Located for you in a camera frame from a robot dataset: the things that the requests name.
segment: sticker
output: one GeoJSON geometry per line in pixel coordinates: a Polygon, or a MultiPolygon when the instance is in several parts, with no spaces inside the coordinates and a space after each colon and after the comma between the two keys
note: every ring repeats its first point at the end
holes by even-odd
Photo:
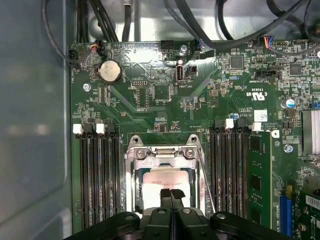
{"type": "Polygon", "coordinates": [[[311,207],[314,207],[318,210],[320,210],[320,200],[317,200],[311,196],[305,196],[305,203],[308,204],[311,207]]]}
{"type": "Polygon", "coordinates": [[[268,122],[268,110],[254,110],[253,115],[255,122],[268,122]]]}

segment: metal screw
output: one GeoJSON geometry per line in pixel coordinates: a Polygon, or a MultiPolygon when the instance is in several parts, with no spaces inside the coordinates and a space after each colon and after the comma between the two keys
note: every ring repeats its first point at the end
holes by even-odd
{"type": "Polygon", "coordinates": [[[192,149],[188,149],[185,154],[187,157],[192,158],[194,156],[194,151],[192,149]]]}
{"type": "Polygon", "coordinates": [[[289,145],[289,144],[286,144],[286,145],[284,146],[284,151],[285,151],[287,154],[292,153],[292,152],[294,151],[294,147],[291,146],[291,145],[289,145]]]}
{"type": "Polygon", "coordinates": [[[182,54],[186,54],[188,51],[188,47],[186,45],[181,45],[179,51],[182,54]]]}
{"type": "Polygon", "coordinates": [[[226,219],[226,218],[227,218],[226,215],[223,215],[223,214],[221,214],[221,213],[217,214],[216,217],[217,217],[218,219],[226,219]]]}
{"type": "Polygon", "coordinates": [[[144,158],[146,156],[146,153],[145,153],[145,151],[139,150],[139,151],[137,151],[136,156],[138,158],[144,158]]]}
{"type": "Polygon", "coordinates": [[[91,85],[89,83],[83,84],[83,90],[89,92],[91,90],[91,85]]]}
{"type": "Polygon", "coordinates": [[[189,213],[191,213],[191,210],[188,209],[188,208],[185,208],[185,209],[182,210],[182,212],[183,212],[184,214],[189,214],[189,213]]]}

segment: black ram slot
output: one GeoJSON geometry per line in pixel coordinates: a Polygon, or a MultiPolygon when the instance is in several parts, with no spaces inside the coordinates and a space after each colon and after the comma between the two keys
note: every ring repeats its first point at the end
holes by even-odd
{"type": "Polygon", "coordinates": [[[119,139],[112,138],[112,161],[113,161],[113,206],[115,214],[120,212],[120,163],[119,163],[119,139]]]}
{"type": "Polygon", "coordinates": [[[81,225],[82,229],[89,227],[89,205],[88,205],[88,164],[87,164],[87,138],[80,138],[80,185],[81,185],[81,225]]]}
{"type": "Polygon", "coordinates": [[[225,133],[221,134],[221,178],[222,178],[222,211],[226,212],[227,211],[227,204],[228,204],[228,195],[227,195],[227,187],[228,187],[228,178],[227,178],[227,171],[228,169],[226,168],[226,158],[227,158],[227,137],[225,133]]]}
{"type": "Polygon", "coordinates": [[[249,136],[247,133],[242,134],[242,199],[243,199],[243,218],[248,218],[248,148],[249,148],[249,136]]]}
{"type": "Polygon", "coordinates": [[[101,139],[101,185],[102,185],[102,210],[103,210],[103,219],[109,217],[109,161],[108,161],[108,152],[109,152],[109,141],[108,138],[101,139]]]}
{"type": "Polygon", "coordinates": [[[234,134],[234,178],[236,181],[234,182],[234,187],[236,188],[235,190],[235,206],[236,206],[236,211],[235,214],[237,216],[242,217],[243,216],[243,204],[244,204],[244,199],[243,199],[243,176],[242,176],[242,171],[243,171],[243,134],[242,133],[236,133],[234,134]]]}
{"type": "Polygon", "coordinates": [[[212,197],[217,211],[222,211],[222,177],[221,177],[221,134],[211,135],[211,174],[212,197]]]}
{"type": "Polygon", "coordinates": [[[238,163],[238,155],[237,155],[237,152],[238,152],[238,145],[237,145],[237,137],[238,135],[233,133],[232,134],[232,208],[233,208],[233,214],[235,215],[238,215],[238,212],[239,212],[239,206],[238,206],[238,183],[239,183],[239,175],[237,174],[238,173],[238,170],[239,170],[239,163],[238,163]]]}
{"type": "Polygon", "coordinates": [[[233,141],[232,141],[232,134],[231,132],[227,132],[225,134],[225,172],[226,172],[226,209],[229,213],[233,213],[233,198],[232,198],[232,168],[234,167],[232,164],[232,145],[233,145],[233,141]]]}
{"type": "Polygon", "coordinates": [[[92,138],[91,136],[86,139],[86,181],[88,184],[87,188],[87,205],[88,205],[88,227],[93,225],[93,204],[92,204],[92,189],[93,189],[93,180],[92,180],[92,138]]]}
{"type": "Polygon", "coordinates": [[[92,182],[92,224],[99,223],[99,160],[98,160],[98,139],[93,136],[91,138],[90,146],[90,156],[91,156],[91,182],[92,182]]]}

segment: colored wires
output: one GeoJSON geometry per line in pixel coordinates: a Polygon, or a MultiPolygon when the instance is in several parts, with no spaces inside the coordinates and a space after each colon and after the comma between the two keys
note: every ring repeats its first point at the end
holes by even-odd
{"type": "Polygon", "coordinates": [[[272,45],[272,42],[274,40],[274,37],[273,36],[264,36],[263,37],[264,39],[264,45],[267,49],[269,49],[272,45]]]}

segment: wire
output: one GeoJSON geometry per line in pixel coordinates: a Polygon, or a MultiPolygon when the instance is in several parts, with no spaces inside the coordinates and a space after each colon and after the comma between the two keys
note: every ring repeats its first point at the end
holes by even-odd
{"type": "Polygon", "coordinates": [[[96,19],[98,20],[99,26],[100,26],[100,28],[102,30],[102,33],[103,33],[103,36],[104,36],[105,40],[107,42],[112,42],[111,38],[109,36],[108,28],[107,28],[104,20],[102,19],[101,15],[100,15],[100,12],[99,12],[99,9],[98,9],[96,3],[94,2],[94,0],[89,0],[89,3],[91,4],[91,7],[92,7],[92,9],[94,11],[96,19]]]}
{"type": "Polygon", "coordinates": [[[58,47],[53,35],[52,35],[52,32],[50,30],[50,27],[49,27],[49,23],[48,23],[48,15],[47,15],[47,6],[48,6],[48,1],[49,0],[42,0],[42,8],[41,8],[41,18],[42,18],[42,21],[43,21],[43,24],[44,24],[44,28],[45,28],[45,32],[46,32],[46,35],[50,41],[50,44],[52,45],[52,47],[54,48],[54,50],[56,51],[56,53],[62,57],[64,60],[66,60],[68,63],[71,63],[71,64],[79,64],[81,62],[83,62],[84,60],[87,59],[87,57],[89,56],[89,54],[91,53],[91,49],[88,50],[87,52],[85,52],[83,54],[83,56],[79,59],[79,60],[74,60],[74,59],[71,59],[70,57],[66,56],[61,50],[60,48],[58,47]]]}
{"type": "MultiPolygon", "coordinates": [[[[282,10],[276,3],[275,3],[275,0],[266,0],[266,4],[267,6],[269,7],[270,11],[276,15],[277,17],[281,17],[285,11],[282,10]]],[[[304,31],[304,23],[297,17],[293,16],[293,15],[290,15],[286,21],[294,24],[295,26],[297,26],[301,32],[301,37],[302,38],[306,38],[306,33],[304,31]]]]}
{"type": "Polygon", "coordinates": [[[245,37],[242,37],[237,40],[227,41],[224,43],[216,43],[212,42],[210,38],[206,35],[206,33],[203,31],[197,20],[195,19],[195,16],[192,14],[188,4],[185,0],[175,0],[175,3],[180,10],[182,16],[184,17],[185,21],[189,24],[189,26],[196,32],[196,34],[202,39],[202,41],[210,48],[212,49],[232,49],[235,48],[238,45],[244,44],[246,42],[249,42],[261,35],[264,35],[271,30],[273,30],[275,27],[279,26],[284,20],[286,20],[292,13],[294,13],[297,9],[302,7],[303,4],[305,4],[307,0],[299,0],[296,2],[287,12],[285,12],[282,16],[280,16],[278,19],[274,20],[269,25],[263,27],[262,29],[248,35],[245,37]]]}
{"type": "Polygon", "coordinates": [[[124,27],[122,32],[122,42],[129,41],[130,35],[130,27],[131,27],[131,6],[125,5],[124,6],[124,27]]]}
{"type": "Polygon", "coordinates": [[[231,36],[230,32],[227,29],[225,18],[224,18],[224,5],[228,0],[218,0],[218,23],[219,27],[221,29],[221,32],[223,33],[224,37],[227,40],[234,40],[234,38],[231,36]]]}
{"type": "Polygon", "coordinates": [[[168,0],[163,0],[164,6],[168,13],[173,17],[173,19],[180,24],[185,30],[187,30],[196,40],[199,40],[199,36],[189,27],[189,25],[184,22],[181,17],[176,13],[176,11],[172,8],[172,6],[169,4],[168,0]]]}
{"type": "Polygon", "coordinates": [[[89,28],[88,28],[88,4],[86,0],[81,2],[81,34],[84,43],[89,42],[89,28]]]}
{"type": "Polygon", "coordinates": [[[304,29],[304,32],[305,34],[307,35],[307,37],[314,41],[314,42],[317,42],[318,44],[316,44],[315,46],[309,48],[309,49],[306,49],[304,51],[301,51],[301,52],[284,52],[284,51],[281,51],[281,50],[277,50],[277,49],[274,49],[273,47],[270,47],[269,50],[275,54],[279,54],[279,55],[282,55],[282,56],[286,56],[286,57],[292,57],[292,56],[300,56],[300,55],[305,55],[305,54],[308,54],[308,53],[312,53],[313,51],[315,50],[318,50],[320,49],[320,39],[317,38],[317,37],[314,37],[312,36],[309,31],[308,31],[308,27],[307,27],[307,24],[308,24],[308,20],[309,20],[309,15],[310,15],[310,6],[311,6],[311,3],[312,3],[313,0],[309,0],[306,8],[305,8],[305,12],[304,12],[304,20],[303,20],[303,29],[304,29]]]}
{"type": "Polygon", "coordinates": [[[304,31],[306,36],[308,37],[308,39],[311,39],[312,41],[319,43],[320,42],[320,38],[312,36],[311,33],[308,30],[308,21],[309,21],[309,16],[310,16],[310,7],[312,4],[313,0],[309,0],[308,4],[306,5],[305,8],[305,12],[304,12],[304,18],[303,18],[303,27],[304,27],[304,31]]]}
{"type": "Polygon", "coordinates": [[[101,13],[101,17],[107,26],[107,29],[110,33],[111,39],[113,40],[113,42],[119,42],[116,31],[114,29],[114,26],[112,25],[111,19],[107,13],[105,7],[102,5],[100,0],[95,0],[95,4],[96,4],[97,8],[99,9],[99,12],[101,13]]]}

